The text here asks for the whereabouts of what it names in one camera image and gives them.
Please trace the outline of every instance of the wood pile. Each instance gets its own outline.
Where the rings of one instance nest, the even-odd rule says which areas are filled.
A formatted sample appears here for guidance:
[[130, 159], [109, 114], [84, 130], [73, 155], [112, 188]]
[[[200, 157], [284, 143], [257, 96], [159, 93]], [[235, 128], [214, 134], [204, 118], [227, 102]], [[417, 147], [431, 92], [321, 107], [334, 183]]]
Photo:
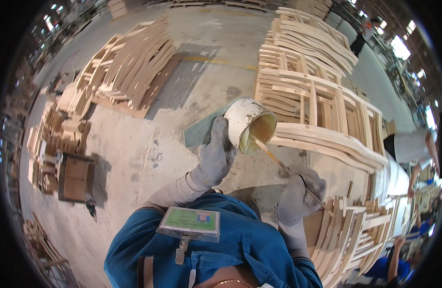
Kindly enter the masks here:
[[[167, 17], [162, 16], [138, 23], [125, 35], [116, 34], [91, 58], [77, 80], [66, 87], [58, 109], [81, 119], [93, 101], [129, 111], [133, 116], [140, 111], [138, 116], [144, 118], [164, 80], [182, 59], [183, 54], [174, 56], [175, 47], [167, 29]], [[171, 70], [161, 75], [167, 66]], [[157, 78], [161, 83], [153, 85]]]
[[168, 7], [204, 6], [214, 2], [215, 0], [174, 0]]
[[302, 11], [279, 7], [275, 12], [280, 15], [280, 19], [274, 19], [271, 29], [276, 46], [317, 58], [343, 76], [343, 72], [352, 73], [351, 63], [356, 65], [358, 59], [344, 34]]
[[378, 201], [365, 206], [348, 206], [347, 198], [327, 199], [326, 207], [334, 217], [323, 212], [320, 232], [314, 247], [308, 247], [311, 260], [324, 288], [336, 287], [352, 270], [366, 273], [384, 250], [393, 222], [393, 209], [379, 207]]
[[98, 92], [112, 101], [128, 101], [137, 110], [150, 82], [176, 53], [167, 31], [166, 16], [139, 24], [139, 30], [125, 35], [126, 42], [105, 71]]
[[[30, 129], [27, 143], [31, 155], [28, 179], [35, 188], [44, 184], [46, 173], [53, 174], [50, 167], [40, 159], [40, 154], [54, 156], [56, 150], [83, 154], [90, 128], [91, 123], [85, 120], [66, 119], [65, 113], [57, 110], [56, 102], [45, 108], [40, 123]], [[45, 151], [41, 152], [43, 141], [46, 146]]]
[[289, 2], [290, 7], [323, 19], [332, 6], [332, 0], [294, 0]]
[[262, 0], [239, 0], [239, 1], [222, 1], [226, 6], [239, 6], [247, 9], [256, 9], [266, 12], [267, 2]]
[[128, 13], [124, 0], [109, 0], [107, 6], [109, 7], [113, 20]]
[[[341, 85], [343, 70], [351, 71], [343, 60], [356, 63], [343, 46], [347, 38], [311, 15], [283, 7], [277, 13], [282, 19], [293, 15], [301, 22], [275, 19], [259, 50], [255, 99], [274, 112], [277, 120], [287, 122], [278, 123], [270, 143], [329, 155], [369, 173], [382, 170], [388, 164], [381, 137], [382, 113]], [[326, 25], [327, 32], [304, 22]], [[306, 26], [312, 31], [300, 35], [291, 32], [293, 27], [304, 31]], [[290, 37], [282, 33], [287, 29]], [[305, 45], [300, 43], [307, 40], [286, 42], [285, 38], [292, 37], [320, 42], [311, 51], [301, 49]]]
[[[33, 218], [34, 221], [28, 219], [23, 223], [24, 241], [35, 262], [38, 264], [40, 272], [47, 281], [51, 281], [54, 277], [62, 277], [69, 287], [78, 287], [78, 282], [73, 278], [74, 274], [68, 260], [56, 250], [48, 239], [35, 213], [33, 213]], [[51, 267], [57, 267], [61, 274], [53, 274]]]

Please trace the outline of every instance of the gray work glove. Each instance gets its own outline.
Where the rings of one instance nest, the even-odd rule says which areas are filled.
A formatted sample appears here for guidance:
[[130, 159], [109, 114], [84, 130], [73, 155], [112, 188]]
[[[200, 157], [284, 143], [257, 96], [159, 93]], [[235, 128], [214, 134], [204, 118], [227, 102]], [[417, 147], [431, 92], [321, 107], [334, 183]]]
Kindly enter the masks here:
[[309, 257], [306, 249], [306, 235], [303, 217], [319, 210], [320, 204], [309, 195], [312, 191], [320, 200], [325, 198], [326, 182], [317, 172], [306, 166], [291, 166], [293, 174], [282, 173], [289, 179], [275, 213], [282, 234], [292, 257]]
[[219, 185], [229, 173], [237, 149], [227, 140], [227, 120], [219, 116], [213, 122], [211, 141], [200, 153], [197, 167], [175, 182], [162, 187], [148, 199], [145, 207], [184, 206]]
[[235, 154], [237, 149], [227, 139], [227, 120], [218, 116], [211, 129], [211, 141], [200, 153], [202, 159], [191, 172], [192, 180], [208, 188], [219, 185], [229, 173]]

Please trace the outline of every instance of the arm sleeve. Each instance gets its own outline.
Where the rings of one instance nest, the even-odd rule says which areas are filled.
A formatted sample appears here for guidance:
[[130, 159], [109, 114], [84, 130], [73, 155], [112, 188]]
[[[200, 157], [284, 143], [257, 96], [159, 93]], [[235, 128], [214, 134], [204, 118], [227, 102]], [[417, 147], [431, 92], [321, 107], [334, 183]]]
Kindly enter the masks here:
[[138, 258], [147, 255], [146, 245], [162, 217], [155, 209], [138, 209], [115, 235], [104, 261], [104, 271], [113, 287], [136, 287]]
[[295, 258], [293, 264], [300, 272], [297, 273], [299, 287], [323, 288], [322, 281], [312, 261], [306, 258]]

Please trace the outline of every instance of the concrete floor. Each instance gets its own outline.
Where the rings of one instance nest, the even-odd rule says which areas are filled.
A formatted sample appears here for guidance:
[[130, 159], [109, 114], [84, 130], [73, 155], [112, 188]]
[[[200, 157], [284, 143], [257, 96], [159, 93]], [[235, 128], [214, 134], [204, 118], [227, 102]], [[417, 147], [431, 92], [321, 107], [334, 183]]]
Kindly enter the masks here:
[[[210, 61], [182, 61], [145, 119], [101, 106], [93, 108], [86, 154], [97, 157], [93, 188], [97, 222], [85, 205], [61, 202], [56, 196], [42, 195], [33, 189], [25, 177], [29, 155], [25, 149], [22, 152], [23, 216], [31, 218], [32, 211], [36, 213], [55, 247], [68, 259], [77, 280], [86, 287], [110, 287], [103, 261], [117, 231], [153, 192], [183, 176], [199, 162], [199, 148], [184, 147], [183, 130], [230, 100], [252, 95], [258, 49], [274, 17], [271, 12], [264, 14], [235, 7], [167, 10], [165, 5], [158, 5], [111, 23], [106, 12], [96, 16], [83, 32], [66, 43], [39, 73], [36, 83], [41, 87], [47, 85], [59, 70], [81, 70], [114, 34], [127, 32], [137, 22], [155, 20], [164, 12], [178, 51], [187, 51], [192, 59], [208, 57]], [[376, 77], [382, 78], [384, 72], [373, 68], [376, 63], [369, 53], [367, 48], [362, 51], [351, 79], [362, 83], [366, 79], [361, 77], [365, 75], [369, 84], [356, 84], [366, 90], [385, 116], [397, 117], [397, 111], [390, 105], [398, 98], [390, 94], [393, 90], [379, 92], [386, 85], [374, 85]], [[43, 96], [37, 99], [27, 129], [39, 123], [45, 102]], [[306, 153], [299, 150], [270, 148], [287, 165], [306, 161]], [[264, 153], [238, 155], [219, 188], [225, 193], [234, 191], [233, 195], [252, 196], [258, 201], [260, 211], [270, 214], [281, 190], [277, 170]]]

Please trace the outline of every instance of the floor stain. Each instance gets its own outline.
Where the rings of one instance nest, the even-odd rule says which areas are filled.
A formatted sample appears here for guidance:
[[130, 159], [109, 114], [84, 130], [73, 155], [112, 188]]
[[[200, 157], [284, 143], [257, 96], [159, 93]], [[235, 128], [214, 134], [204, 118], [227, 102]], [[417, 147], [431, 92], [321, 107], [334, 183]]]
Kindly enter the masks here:
[[133, 182], [137, 182], [137, 179], [138, 179], [137, 173], [133, 174], [133, 175], [130, 177], [130, 180], [133, 181]]
[[157, 168], [159, 166], [158, 162], [162, 160], [163, 153], [158, 153], [155, 157], [152, 157], [150, 160], [154, 163], [152, 168]]
[[234, 100], [235, 98], [238, 98], [242, 94], [242, 90], [240, 90], [239, 87], [236, 86], [229, 86], [226, 89], [227, 99]]

